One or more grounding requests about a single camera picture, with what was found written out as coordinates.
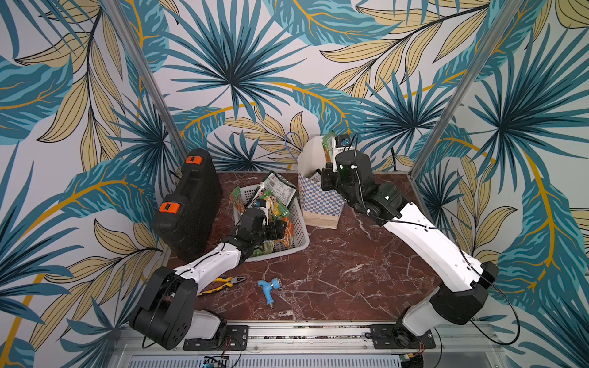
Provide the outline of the green yellow corn soup packet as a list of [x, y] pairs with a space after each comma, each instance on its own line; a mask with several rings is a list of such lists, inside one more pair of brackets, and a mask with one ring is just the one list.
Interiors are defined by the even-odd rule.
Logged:
[[288, 208], [270, 192], [261, 195], [261, 199], [264, 199], [266, 202], [268, 220], [270, 222], [286, 219], [290, 215]]

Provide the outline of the green orange soup packet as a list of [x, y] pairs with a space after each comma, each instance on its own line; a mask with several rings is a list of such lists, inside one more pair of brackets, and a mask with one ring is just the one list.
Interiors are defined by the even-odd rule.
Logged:
[[238, 223], [241, 220], [245, 210], [247, 210], [249, 201], [243, 194], [242, 188], [239, 186], [235, 187], [234, 190], [230, 193], [230, 201], [234, 208], [235, 223]]

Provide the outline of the paper bag blue checkered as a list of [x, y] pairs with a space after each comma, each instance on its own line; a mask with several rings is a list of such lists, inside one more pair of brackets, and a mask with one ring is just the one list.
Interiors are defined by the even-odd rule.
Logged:
[[285, 138], [285, 149], [295, 159], [298, 168], [298, 197], [302, 208], [303, 219], [307, 225], [336, 229], [339, 224], [345, 200], [336, 192], [324, 192], [321, 189], [321, 171], [325, 168], [325, 154], [321, 144], [323, 136], [311, 138], [298, 156], [294, 155], [292, 143], [295, 138], [302, 138], [297, 133], [288, 133]]

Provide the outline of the green mushroom chicken soup packet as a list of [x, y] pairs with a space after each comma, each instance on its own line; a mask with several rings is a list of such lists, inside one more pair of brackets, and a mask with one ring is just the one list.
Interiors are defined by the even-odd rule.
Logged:
[[334, 131], [331, 131], [322, 137], [321, 144], [327, 162], [332, 162], [334, 159], [335, 137], [336, 134]]

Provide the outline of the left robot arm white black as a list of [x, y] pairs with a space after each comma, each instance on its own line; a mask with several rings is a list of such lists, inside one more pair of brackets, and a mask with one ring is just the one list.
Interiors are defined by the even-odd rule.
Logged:
[[167, 350], [185, 339], [222, 340], [225, 323], [208, 311], [196, 311], [197, 296], [219, 276], [237, 268], [266, 241], [287, 235], [284, 220], [273, 222], [260, 209], [247, 209], [230, 236], [202, 257], [175, 269], [162, 267], [150, 277], [130, 315], [130, 328], [143, 336], [142, 347]]

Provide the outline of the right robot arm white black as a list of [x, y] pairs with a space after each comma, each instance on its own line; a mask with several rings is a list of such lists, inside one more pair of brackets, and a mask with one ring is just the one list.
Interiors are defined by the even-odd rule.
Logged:
[[493, 262], [468, 256], [396, 185], [377, 183], [367, 155], [336, 148], [322, 172], [323, 190], [335, 190], [349, 207], [402, 239], [439, 276], [440, 285], [395, 323], [393, 336], [410, 343], [449, 322], [465, 325], [484, 306], [498, 276]]

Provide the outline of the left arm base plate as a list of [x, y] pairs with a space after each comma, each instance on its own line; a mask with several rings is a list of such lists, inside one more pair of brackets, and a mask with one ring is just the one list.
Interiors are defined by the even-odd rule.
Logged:
[[212, 339], [185, 339], [185, 351], [243, 351], [248, 346], [248, 325], [228, 325], [221, 329]]

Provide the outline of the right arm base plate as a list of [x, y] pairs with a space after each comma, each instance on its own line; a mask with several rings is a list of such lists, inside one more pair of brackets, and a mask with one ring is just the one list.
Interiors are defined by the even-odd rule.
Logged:
[[371, 340], [376, 350], [424, 351], [437, 347], [433, 334], [427, 331], [416, 336], [403, 326], [395, 324], [372, 324], [364, 336]]

